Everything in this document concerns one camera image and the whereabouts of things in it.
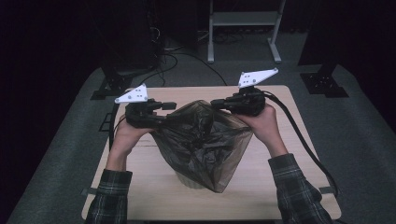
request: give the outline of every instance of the metal frame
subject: metal frame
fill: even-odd
[[[270,50],[276,63],[281,63],[279,52],[276,48],[276,37],[282,21],[283,10],[286,0],[282,0],[278,11],[271,12],[214,12],[213,0],[210,0],[209,12],[209,42],[207,44],[207,61],[215,61],[213,46],[213,27],[214,26],[235,26],[235,25],[274,25],[272,37],[268,38]]]

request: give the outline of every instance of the wooden board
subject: wooden board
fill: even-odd
[[[285,104],[293,115],[306,142],[315,152],[290,90],[285,86],[260,86]],[[176,102],[181,108],[195,100],[224,99],[238,92],[237,87],[148,88],[148,96],[160,102]],[[285,145],[293,153],[308,181],[317,189],[329,182],[306,153],[297,134],[280,107],[276,108],[279,130]],[[120,106],[116,120],[125,111]],[[172,111],[158,110],[159,115]],[[106,166],[108,145],[98,165],[92,188],[97,188]],[[277,208],[276,186],[268,164],[270,155],[265,145],[254,135],[240,161],[232,180],[223,193],[187,187],[176,172],[165,162],[150,134],[143,136],[128,157],[127,170],[134,172],[128,195],[128,219],[133,220],[257,220],[280,219]],[[87,197],[82,216],[87,216],[93,195]],[[341,216],[332,194],[323,194],[322,205],[333,219]]]

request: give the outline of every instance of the person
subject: person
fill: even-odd
[[[276,110],[267,104],[257,117],[234,115],[250,126],[268,148],[283,222],[332,223],[320,204],[320,192],[305,179],[293,154],[285,147],[277,126]],[[140,137],[152,131],[136,129],[125,119],[120,122],[85,223],[126,223],[127,194],[132,178],[132,173],[126,171],[126,159]]]

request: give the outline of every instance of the dark plastic bag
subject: dark plastic bag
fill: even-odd
[[[223,192],[252,136],[241,120],[195,101],[174,111],[152,136],[166,162],[190,180]]]

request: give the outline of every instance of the plaid shirt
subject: plaid shirt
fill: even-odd
[[[269,160],[284,223],[332,223],[320,204],[321,194],[304,177],[294,156]],[[126,223],[131,172],[104,170],[85,223]]]
[[[131,172],[104,170],[85,223],[126,223]]]
[[[320,192],[305,179],[292,154],[272,158],[269,163],[283,223],[332,223],[320,204]]]

